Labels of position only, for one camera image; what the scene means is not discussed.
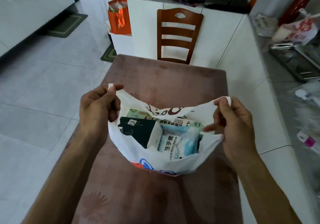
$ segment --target wooden chair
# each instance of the wooden chair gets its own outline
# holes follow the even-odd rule
[[[175,15],[182,13],[185,15],[184,18],[178,18]],[[195,48],[195,44],[198,38],[199,30],[202,24],[203,15],[191,12],[183,8],[174,9],[159,9],[157,11],[157,59],[169,62],[175,62],[180,64],[190,64],[191,56]],[[165,27],[162,26],[162,22],[174,22],[195,25],[194,30],[179,28],[179,27]],[[177,40],[177,39],[162,39],[162,35],[176,35],[192,38],[191,42]],[[189,49],[186,61],[177,58],[162,58],[161,47],[162,46],[173,46]]]

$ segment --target brown tablecloth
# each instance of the brown tablecloth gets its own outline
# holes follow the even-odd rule
[[[227,96],[222,70],[118,55],[103,83],[159,109]],[[170,177],[135,168],[108,138],[98,154],[73,223],[242,223],[237,174],[220,144],[196,172]]]

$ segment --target orange bag handle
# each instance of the orange bag handle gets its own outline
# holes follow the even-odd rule
[[[125,27],[126,23],[125,23],[125,17],[123,15],[123,9],[119,9],[119,12],[116,13],[115,16],[118,17],[119,25],[122,27]]]

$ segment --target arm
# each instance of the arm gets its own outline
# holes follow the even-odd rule
[[[214,124],[203,131],[224,133],[223,149],[234,166],[258,224],[301,224],[290,202],[260,158],[251,113],[236,99],[215,101]]]
[[[42,187],[22,224],[71,223],[91,167],[108,136],[108,119],[117,119],[116,90],[102,86],[83,95],[78,132]]]

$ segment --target green floor mat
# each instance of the green floor mat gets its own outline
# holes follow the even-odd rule
[[[88,15],[63,11],[40,29],[41,35],[66,38]]]
[[[110,46],[106,49],[106,51],[102,55],[101,60],[106,62],[113,62],[116,56],[117,56],[117,53],[115,51],[113,43],[111,43]]]

